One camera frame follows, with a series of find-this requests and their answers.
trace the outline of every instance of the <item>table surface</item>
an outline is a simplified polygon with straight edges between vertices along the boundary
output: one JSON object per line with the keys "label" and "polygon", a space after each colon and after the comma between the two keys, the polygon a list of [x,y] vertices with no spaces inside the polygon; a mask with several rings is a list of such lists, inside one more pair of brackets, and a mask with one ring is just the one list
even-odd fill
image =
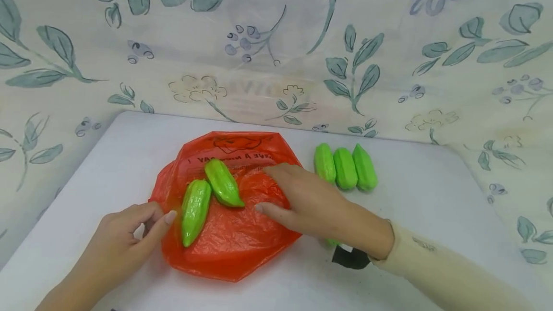
{"label": "table surface", "polygon": [[[546,296],[462,160],[444,147],[362,139],[204,119],[124,112],[0,272],[0,310],[34,310],[69,271],[99,220],[150,197],[157,173],[182,144],[211,131],[279,132],[306,169],[316,145],[369,152],[379,176],[371,194],[345,196],[464,254],[538,301]],[[331,263],[333,249],[303,236],[239,283],[168,267],[160,250],[95,310],[438,310],[404,279],[370,264]]]}

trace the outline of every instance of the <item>floral fabric backdrop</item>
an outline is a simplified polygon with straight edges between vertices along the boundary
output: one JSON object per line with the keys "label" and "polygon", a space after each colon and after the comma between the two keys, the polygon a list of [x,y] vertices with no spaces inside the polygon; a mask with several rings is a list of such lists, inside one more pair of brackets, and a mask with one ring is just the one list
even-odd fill
{"label": "floral fabric backdrop", "polygon": [[0,0],[0,267],[136,110],[451,147],[553,285],[552,27],[553,0]]}

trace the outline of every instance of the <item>right hand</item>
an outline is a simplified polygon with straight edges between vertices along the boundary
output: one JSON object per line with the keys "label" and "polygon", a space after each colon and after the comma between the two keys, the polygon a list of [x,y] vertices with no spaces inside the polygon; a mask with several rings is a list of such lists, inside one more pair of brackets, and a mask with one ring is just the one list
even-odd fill
{"label": "right hand", "polygon": [[290,201],[291,210],[272,203],[256,209],[292,231],[335,239],[384,260],[392,250],[390,223],[348,201],[330,183],[299,166],[283,163],[265,168]]}

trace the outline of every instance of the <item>beige sleeve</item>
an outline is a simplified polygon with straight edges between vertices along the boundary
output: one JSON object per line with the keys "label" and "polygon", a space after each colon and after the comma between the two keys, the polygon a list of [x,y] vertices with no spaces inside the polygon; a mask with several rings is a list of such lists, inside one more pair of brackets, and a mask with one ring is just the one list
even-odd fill
{"label": "beige sleeve", "polygon": [[402,276],[444,311],[529,311],[531,304],[472,261],[392,223],[396,241],[374,265]]}

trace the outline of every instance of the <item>plastic bag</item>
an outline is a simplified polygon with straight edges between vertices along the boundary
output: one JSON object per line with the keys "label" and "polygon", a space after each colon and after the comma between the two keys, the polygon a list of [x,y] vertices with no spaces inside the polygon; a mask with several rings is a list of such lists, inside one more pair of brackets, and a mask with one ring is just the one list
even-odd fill
{"label": "plastic bag", "polygon": [[[181,239],[182,199],[188,184],[204,179],[204,164],[221,159],[236,179],[244,208],[227,208],[211,198],[204,229],[189,247]],[[262,168],[278,163],[301,166],[279,133],[211,132],[183,145],[175,161],[157,176],[149,201],[165,212],[176,210],[175,224],[162,241],[171,267],[201,277],[237,282],[290,246],[301,234],[255,211],[259,202],[290,208],[283,192]]]}

